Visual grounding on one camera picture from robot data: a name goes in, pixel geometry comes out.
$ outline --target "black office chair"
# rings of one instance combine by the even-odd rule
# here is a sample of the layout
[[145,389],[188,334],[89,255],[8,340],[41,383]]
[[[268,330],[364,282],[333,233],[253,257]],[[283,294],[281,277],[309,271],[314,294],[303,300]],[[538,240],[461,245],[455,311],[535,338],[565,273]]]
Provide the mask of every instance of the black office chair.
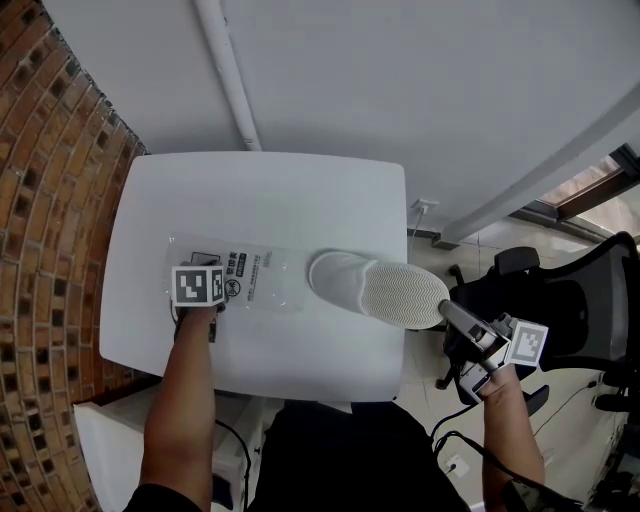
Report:
[[[452,267],[450,273],[458,285],[450,292],[451,300],[489,323],[506,312],[546,325],[549,333],[540,359],[543,371],[592,368],[608,372],[618,387],[637,389],[640,262],[628,233],[618,233],[582,258],[555,269],[540,268],[532,247],[508,249],[494,261],[486,276],[469,283],[457,266]],[[472,399],[458,385],[466,346],[463,336],[447,326],[444,351],[451,368],[436,387],[445,389],[454,380],[460,400],[470,405]],[[535,371],[526,366],[516,370],[520,379]],[[546,402],[549,390],[545,388],[526,397],[530,414]],[[602,407],[597,402],[596,406],[610,410],[607,401],[611,399],[600,399]]]

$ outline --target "white pipe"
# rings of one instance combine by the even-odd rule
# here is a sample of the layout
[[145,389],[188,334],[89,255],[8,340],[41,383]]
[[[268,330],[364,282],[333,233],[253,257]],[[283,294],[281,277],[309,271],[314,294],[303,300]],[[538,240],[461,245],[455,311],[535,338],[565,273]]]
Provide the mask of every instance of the white pipe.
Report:
[[249,151],[262,151],[220,0],[194,0],[194,4],[240,135]]

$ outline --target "black shirt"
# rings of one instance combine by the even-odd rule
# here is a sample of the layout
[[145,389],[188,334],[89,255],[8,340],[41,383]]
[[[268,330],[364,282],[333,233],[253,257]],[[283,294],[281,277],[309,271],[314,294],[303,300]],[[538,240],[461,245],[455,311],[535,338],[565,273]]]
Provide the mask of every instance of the black shirt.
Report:
[[[469,510],[406,411],[390,402],[352,404],[352,411],[287,402],[267,431],[249,510]],[[156,485],[139,487],[126,510],[156,505],[198,510]]]

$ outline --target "power cord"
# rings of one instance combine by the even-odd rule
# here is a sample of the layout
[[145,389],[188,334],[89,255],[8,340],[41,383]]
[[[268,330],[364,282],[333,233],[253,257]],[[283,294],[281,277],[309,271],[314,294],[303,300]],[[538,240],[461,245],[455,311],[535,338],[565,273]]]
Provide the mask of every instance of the power cord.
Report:
[[478,404],[470,405],[469,407],[465,407],[461,411],[458,411],[450,416],[445,416],[444,418],[442,418],[438,423],[436,423],[436,426],[433,427],[433,430],[431,431],[431,439],[432,440],[435,439],[436,433],[438,432],[438,429],[442,426],[443,423],[446,423],[449,420],[457,418],[458,416],[462,416],[464,413],[469,412],[471,409],[473,409],[476,405]]
[[495,455],[493,455],[490,451],[488,451],[484,447],[480,446],[473,439],[469,439],[468,437],[463,436],[460,432],[458,432],[456,430],[452,430],[450,432],[447,432],[441,439],[438,439],[438,442],[436,443],[436,448],[434,450],[434,454],[435,454],[436,458],[438,457],[438,455],[440,454],[440,452],[444,448],[444,445],[446,444],[447,440],[449,438],[451,438],[451,437],[458,437],[458,438],[462,439],[471,448],[473,448],[476,452],[478,452],[480,455],[482,455],[482,457],[487,462],[493,464],[493,466],[498,468],[503,473],[506,473],[507,475],[512,477],[515,481],[521,482],[521,483],[523,483],[523,484],[525,484],[525,485],[527,485],[527,486],[529,486],[529,487],[531,487],[533,489],[537,489],[538,491],[541,492],[541,494],[544,493],[547,496],[552,496],[554,498],[554,500],[557,502],[558,505],[566,504],[566,505],[570,505],[570,506],[574,507],[574,509],[576,509],[576,507],[582,506],[581,502],[576,501],[576,500],[572,500],[571,498],[567,498],[565,496],[562,496],[561,494],[558,494],[554,490],[549,489],[548,487],[546,487],[546,486],[544,486],[542,484],[539,484],[538,482],[534,482],[533,480],[529,480],[528,478],[516,473],[515,471],[510,470],[504,464],[502,464],[502,462],[500,462],[498,460],[498,458]]
[[591,382],[589,382],[589,384],[587,384],[585,387],[580,388],[580,389],[579,389],[578,391],[576,391],[573,395],[571,395],[571,396],[567,399],[567,401],[566,401],[565,403],[563,403],[560,407],[558,407],[558,410],[557,410],[556,412],[554,412],[551,416],[549,416],[549,418],[547,419],[547,421],[545,421],[542,425],[540,425],[540,427],[538,427],[538,430],[536,430],[536,433],[535,433],[535,434],[533,434],[533,437],[537,436],[537,435],[538,435],[538,432],[540,432],[540,431],[542,430],[542,428],[543,428],[547,423],[549,423],[549,422],[554,418],[554,416],[555,416],[556,414],[558,414],[558,413],[563,409],[563,407],[564,407],[565,405],[567,405],[567,404],[568,404],[568,403],[573,399],[573,397],[574,397],[574,396],[576,396],[576,395],[577,395],[578,393],[580,393],[581,391],[584,391],[585,389],[592,389],[592,388],[595,388],[597,385],[598,385],[598,382],[597,382],[597,381],[595,381],[595,380],[592,380],[592,381],[591,381]]
[[424,214],[427,213],[428,207],[427,206],[423,206],[420,208],[420,215],[418,216],[418,222],[416,222],[416,227],[413,228],[413,233],[411,233],[411,243],[409,244],[409,256],[411,256],[411,252],[413,251],[413,241],[416,238],[416,231],[418,231],[418,226],[420,226],[420,223],[422,222],[422,217],[424,217]]
[[243,509],[245,512],[249,507],[249,472],[251,471],[251,457],[249,456],[249,449],[247,448],[247,443],[244,442],[240,434],[238,434],[233,428],[231,428],[226,423],[223,423],[220,420],[216,420],[216,423],[223,428],[226,428],[229,432],[231,432],[237,439],[240,441],[242,445],[242,449],[244,450],[244,456],[247,459],[247,470],[244,473],[244,506]]

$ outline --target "chair armrest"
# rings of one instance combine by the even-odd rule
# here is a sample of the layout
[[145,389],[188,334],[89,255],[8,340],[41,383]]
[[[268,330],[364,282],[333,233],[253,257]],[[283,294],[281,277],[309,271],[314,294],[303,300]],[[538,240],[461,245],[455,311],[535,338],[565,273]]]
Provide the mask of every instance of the chair armrest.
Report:
[[522,272],[540,266],[538,251],[533,247],[514,247],[495,255],[494,267],[499,275]]

